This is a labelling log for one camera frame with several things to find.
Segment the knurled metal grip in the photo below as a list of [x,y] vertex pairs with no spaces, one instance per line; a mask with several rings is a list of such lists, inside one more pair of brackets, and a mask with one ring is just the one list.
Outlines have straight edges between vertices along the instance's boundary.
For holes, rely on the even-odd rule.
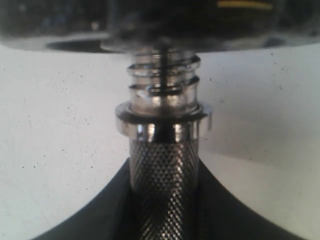
[[198,240],[199,137],[211,128],[197,100],[192,51],[144,48],[134,55],[130,101],[116,109],[130,138],[130,186],[139,240]]
[[198,140],[130,141],[130,185],[140,240],[195,240]]

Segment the white background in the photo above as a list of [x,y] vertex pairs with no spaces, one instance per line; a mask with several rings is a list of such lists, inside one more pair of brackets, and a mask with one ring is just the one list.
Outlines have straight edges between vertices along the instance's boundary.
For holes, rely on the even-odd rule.
[[[270,221],[320,239],[320,45],[200,54],[214,106],[200,157]],[[130,59],[0,47],[0,239],[27,240],[90,201],[128,156],[115,107]]]

